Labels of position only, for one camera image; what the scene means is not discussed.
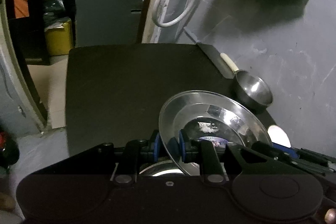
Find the yellow bucket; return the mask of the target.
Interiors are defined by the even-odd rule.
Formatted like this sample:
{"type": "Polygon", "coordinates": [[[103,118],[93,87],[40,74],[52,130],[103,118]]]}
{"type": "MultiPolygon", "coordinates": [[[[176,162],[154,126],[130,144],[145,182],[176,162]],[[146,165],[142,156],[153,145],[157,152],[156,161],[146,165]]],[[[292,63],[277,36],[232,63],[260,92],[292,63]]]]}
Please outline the yellow bucket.
{"type": "Polygon", "coordinates": [[[74,47],[70,18],[63,18],[45,28],[47,49],[51,56],[68,55],[74,47]]]}

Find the black plastic bag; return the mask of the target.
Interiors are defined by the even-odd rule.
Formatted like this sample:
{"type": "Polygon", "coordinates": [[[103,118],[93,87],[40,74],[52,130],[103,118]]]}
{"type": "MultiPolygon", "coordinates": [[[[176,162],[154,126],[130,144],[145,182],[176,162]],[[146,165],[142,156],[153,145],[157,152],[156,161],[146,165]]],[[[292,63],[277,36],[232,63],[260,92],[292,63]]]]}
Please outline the black plastic bag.
{"type": "Polygon", "coordinates": [[[46,26],[49,26],[57,20],[64,18],[65,7],[63,0],[43,0],[43,3],[43,19],[46,26]]]}

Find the black table mat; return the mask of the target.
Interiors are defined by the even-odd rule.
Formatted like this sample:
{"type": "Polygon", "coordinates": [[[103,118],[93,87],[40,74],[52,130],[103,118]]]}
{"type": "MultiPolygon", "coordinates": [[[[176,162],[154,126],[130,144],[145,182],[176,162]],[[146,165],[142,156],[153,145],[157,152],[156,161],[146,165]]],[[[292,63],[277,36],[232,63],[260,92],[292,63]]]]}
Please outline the black table mat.
{"type": "Polygon", "coordinates": [[[188,90],[233,97],[232,78],[188,44],[74,48],[68,56],[66,126],[70,155],[102,143],[149,139],[163,104],[188,90]]]}

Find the steel plate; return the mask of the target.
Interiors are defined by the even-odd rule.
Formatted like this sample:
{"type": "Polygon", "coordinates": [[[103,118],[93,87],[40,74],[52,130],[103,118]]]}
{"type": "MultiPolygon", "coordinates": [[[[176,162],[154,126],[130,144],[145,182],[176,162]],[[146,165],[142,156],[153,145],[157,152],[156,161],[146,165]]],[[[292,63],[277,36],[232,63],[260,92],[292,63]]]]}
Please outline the steel plate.
{"type": "Polygon", "coordinates": [[[184,162],[194,152],[193,140],[211,141],[224,150],[228,142],[250,148],[261,141],[272,141],[259,119],[240,103],[224,95],[191,90],[175,94],[162,106],[158,129],[171,160],[186,175],[199,175],[199,164],[184,162]]]}
{"type": "Polygon", "coordinates": [[[159,177],[172,175],[184,176],[185,174],[171,160],[165,160],[146,167],[139,175],[159,177]]]}

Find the dark grey cabinet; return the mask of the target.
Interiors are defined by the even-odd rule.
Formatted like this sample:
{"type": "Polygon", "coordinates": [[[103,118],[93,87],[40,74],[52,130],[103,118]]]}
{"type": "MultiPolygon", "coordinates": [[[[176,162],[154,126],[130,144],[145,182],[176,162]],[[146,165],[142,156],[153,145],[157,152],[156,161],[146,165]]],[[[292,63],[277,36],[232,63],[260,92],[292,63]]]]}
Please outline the dark grey cabinet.
{"type": "Polygon", "coordinates": [[[143,0],[75,0],[76,47],[137,42],[143,0]]]}

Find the white ceramic bowl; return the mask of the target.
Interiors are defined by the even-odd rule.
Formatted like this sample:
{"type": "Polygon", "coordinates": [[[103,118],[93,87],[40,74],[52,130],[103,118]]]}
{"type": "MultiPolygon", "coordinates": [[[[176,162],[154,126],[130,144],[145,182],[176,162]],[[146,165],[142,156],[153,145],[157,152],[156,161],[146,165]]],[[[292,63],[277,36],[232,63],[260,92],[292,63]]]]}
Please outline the white ceramic bowl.
{"type": "Polygon", "coordinates": [[[268,135],[273,143],[279,144],[284,147],[291,147],[290,140],[286,132],[277,125],[271,125],[268,127],[268,135]]]}

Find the white door frame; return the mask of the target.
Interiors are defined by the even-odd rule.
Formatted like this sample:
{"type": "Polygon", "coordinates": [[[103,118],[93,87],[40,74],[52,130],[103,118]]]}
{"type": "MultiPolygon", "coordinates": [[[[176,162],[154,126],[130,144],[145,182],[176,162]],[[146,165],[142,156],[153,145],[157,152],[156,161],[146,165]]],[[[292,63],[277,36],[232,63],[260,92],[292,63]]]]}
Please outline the white door frame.
{"type": "Polygon", "coordinates": [[[13,43],[14,29],[10,25],[14,20],[14,0],[1,0],[1,61],[5,66],[11,86],[14,89],[11,98],[17,104],[23,117],[22,124],[29,124],[32,131],[42,132],[47,125],[45,107],[35,97],[37,92],[28,66],[18,46],[13,43]]]}

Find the deep steel bowl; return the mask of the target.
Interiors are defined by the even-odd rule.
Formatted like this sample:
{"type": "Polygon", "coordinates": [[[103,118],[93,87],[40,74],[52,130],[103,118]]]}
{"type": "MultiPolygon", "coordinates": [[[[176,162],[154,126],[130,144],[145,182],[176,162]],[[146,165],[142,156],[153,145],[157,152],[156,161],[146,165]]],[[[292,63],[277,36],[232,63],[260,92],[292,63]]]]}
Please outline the deep steel bowl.
{"type": "Polygon", "coordinates": [[[273,103],[270,87],[248,71],[234,72],[231,90],[234,98],[254,114],[263,113],[273,103]]]}

